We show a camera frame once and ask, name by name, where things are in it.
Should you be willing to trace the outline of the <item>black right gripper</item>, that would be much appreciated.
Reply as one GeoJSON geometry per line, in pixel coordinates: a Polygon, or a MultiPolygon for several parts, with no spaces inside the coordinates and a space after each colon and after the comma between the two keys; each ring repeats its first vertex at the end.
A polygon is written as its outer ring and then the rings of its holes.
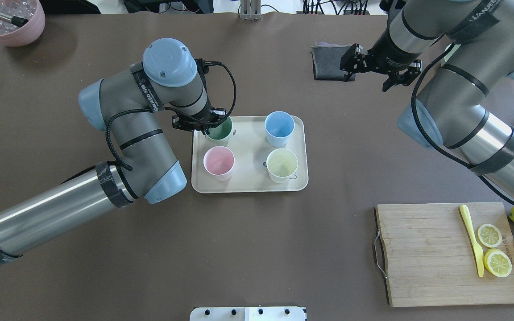
{"type": "Polygon", "coordinates": [[[343,81],[348,82],[356,73],[375,72],[388,74],[382,87],[384,93],[392,86],[409,86],[420,76],[420,71],[406,70],[403,74],[399,72],[405,70],[420,54],[398,48],[389,35],[382,35],[368,50],[359,43],[354,43],[340,60],[340,69],[344,72],[343,81]]]}

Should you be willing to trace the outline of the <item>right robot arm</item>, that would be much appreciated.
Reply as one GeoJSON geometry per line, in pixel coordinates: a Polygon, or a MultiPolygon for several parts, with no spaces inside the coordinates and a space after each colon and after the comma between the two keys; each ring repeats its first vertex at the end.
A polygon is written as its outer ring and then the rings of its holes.
{"type": "Polygon", "coordinates": [[[442,37],[459,48],[421,92],[398,126],[426,148],[459,154],[459,162],[514,198],[514,126],[481,102],[498,82],[514,80],[514,0],[408,0],[368,50],[341,57],[348,76],[386,74],[383,91],[423,77],[419,56],[442,37]]]}

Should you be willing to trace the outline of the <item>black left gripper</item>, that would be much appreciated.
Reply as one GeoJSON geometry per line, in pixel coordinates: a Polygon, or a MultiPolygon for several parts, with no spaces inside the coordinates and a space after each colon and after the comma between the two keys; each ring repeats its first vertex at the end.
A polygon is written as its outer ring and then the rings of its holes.
{"type": "Polygon", "coordinates": [[[171,106],[176,115],[172,117],[173,128],[187,132],[200,131],[208,136],[214,128],[228,117],[224,108],[213,108],[210,104],[202,107],[171,106]]]}

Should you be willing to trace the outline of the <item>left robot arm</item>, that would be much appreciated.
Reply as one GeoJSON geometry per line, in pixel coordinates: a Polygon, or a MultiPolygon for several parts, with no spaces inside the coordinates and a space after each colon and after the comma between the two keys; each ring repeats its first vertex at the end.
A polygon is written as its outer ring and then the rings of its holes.
{"type": "Polygon", "coordinates": [[[1,211],[0,265],[139,198],[154,204],[179,193],[187,179],[154,114],[171,110],[174,128],[204,134],[227,120],[207,97],[213,64],[177,39],[157,39],[141,62],[83,89],[80,109],[104,132],[112,159],[1,211]]]}

